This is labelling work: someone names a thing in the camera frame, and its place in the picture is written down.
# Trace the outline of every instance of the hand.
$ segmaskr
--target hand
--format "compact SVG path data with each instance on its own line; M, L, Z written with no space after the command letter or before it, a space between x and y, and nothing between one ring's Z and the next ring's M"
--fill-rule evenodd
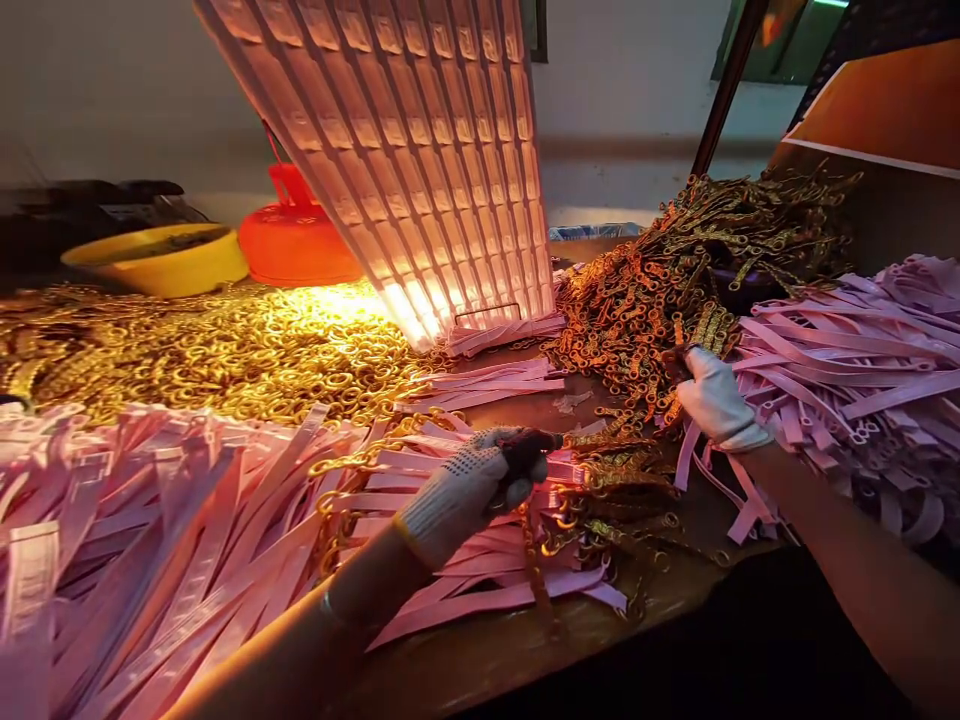
M497 442L521 430L498 427L476 433L433 472L413 500L394 516L394 524L431 569L442 568L463 543L493 519L495 513L488 506L509 470ZM537 460L529 477L520 478L507 488L505 507L499 512L516 510L533 492L534 483L546 478L547 459L543 457Z
M711 352L694 346L685 357L693 380L677 386L687 414L723 451L746 452L773 441L740 397L733 370Z

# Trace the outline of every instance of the wooden table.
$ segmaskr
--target wooden table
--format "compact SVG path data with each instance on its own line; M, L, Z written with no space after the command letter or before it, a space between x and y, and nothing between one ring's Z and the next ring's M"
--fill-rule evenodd
M572 262L585 262L623 239L560 242L551 253ZM536 348L486 353L464 362L475 369L535 356ZM482 429L496 424L535 425L564 432L579 422L597 418L594 409L608 401L595 377L570 375L564 394L587 390L592 398L574 415L561 415L553 401L559 392L509 398L474 408L468 418ZM677 514L690 544L707 550L723 549L736 562L748 554L778 547L755 542L741 549L727 540L735 517L733 506L703 478L691 478ZM566 667L636 633L675 618L699 606L723 577L716 567L680 553L670 554L670 570L648 586L646 617L641 623L624 621L613 611L583 596L555 601L566 628L562 641L545 638L540 618L532 608L509 613L486 613L419 633L370 654L364 674L350 693L333 708L350 718L437 717L463 710L544 675ZM617 585L628 591L635 583L629 568L619 573Z

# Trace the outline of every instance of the yellow basin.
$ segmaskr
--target yellow basin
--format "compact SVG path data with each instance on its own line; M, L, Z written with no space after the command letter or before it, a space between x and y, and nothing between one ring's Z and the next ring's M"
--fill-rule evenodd
M145 295L165 298L209 292L249 272L236 231L216 223L114 235L68 250L60 261Z

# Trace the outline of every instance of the forearm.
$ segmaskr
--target forearm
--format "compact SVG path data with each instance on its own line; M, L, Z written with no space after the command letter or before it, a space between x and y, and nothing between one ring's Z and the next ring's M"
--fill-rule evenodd
M960 715L960 590L775 443L738 459L796 527L901 690L935 716Z
M430 571L390 525L187 693L167 720L314 716ZM335 616L323 607L330 593Z

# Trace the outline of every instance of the bracelet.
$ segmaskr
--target bracelet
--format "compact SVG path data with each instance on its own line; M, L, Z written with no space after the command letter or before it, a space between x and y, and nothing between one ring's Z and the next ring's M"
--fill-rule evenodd
M331 581L332 578L324 583L326 587L323 588L323 599L320 601L320 612L326 615L341 632L378 633L381 629L379 625L360 625L357 623L352 623L348 620L345 620L336 610L333 609L333 605L330 604Z

